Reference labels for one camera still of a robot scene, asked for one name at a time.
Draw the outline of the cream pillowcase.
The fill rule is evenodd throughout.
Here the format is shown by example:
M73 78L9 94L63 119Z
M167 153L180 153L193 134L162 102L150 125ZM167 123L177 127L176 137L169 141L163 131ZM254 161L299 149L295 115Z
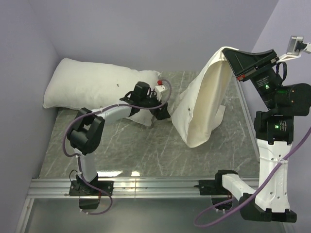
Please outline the cream pillowcase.
M233 76L225 49L221 47L212 55L169 109L174 127L189 148L207 142L223 120L225 107L221 103Z

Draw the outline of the white pillow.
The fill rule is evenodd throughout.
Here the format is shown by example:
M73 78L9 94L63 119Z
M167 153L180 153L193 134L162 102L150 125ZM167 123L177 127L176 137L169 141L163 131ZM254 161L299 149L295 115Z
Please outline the white pillow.
M43 107L89 110L116 104L137 82L155 88L160 72L138 71L112 64L80 62L64 58L45 91Z

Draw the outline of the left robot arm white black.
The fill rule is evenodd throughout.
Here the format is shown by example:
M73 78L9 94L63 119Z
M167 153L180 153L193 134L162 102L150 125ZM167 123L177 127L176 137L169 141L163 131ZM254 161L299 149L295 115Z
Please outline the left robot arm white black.
M90 155L98 148L104 127L123 118L132 117L141 110L149 111L157 120L169 119L168 100L162 93L172 91L171 83L162 79L151 88L145 82L137 82L134 89L120 98L116 104L89 110L81 108L69 124L63 138L63 153L77 159L77 183L86 195L103 193L98 186L95 161Z

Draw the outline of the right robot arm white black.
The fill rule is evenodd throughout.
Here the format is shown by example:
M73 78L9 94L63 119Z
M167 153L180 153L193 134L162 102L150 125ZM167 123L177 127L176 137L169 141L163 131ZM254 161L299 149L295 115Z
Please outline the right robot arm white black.
M274 50L250 53L224 49L237 80L251 81L267 111L256 113L254 128L259 148L259 187L253 189L233 170L219 170L214 188L239 202L243 219L294 223L287 194L288 159L293 153L294 118L305 117L311 107L311 87L306 83L284 85L286 62L310 53L310 44L298 42L282 56Z

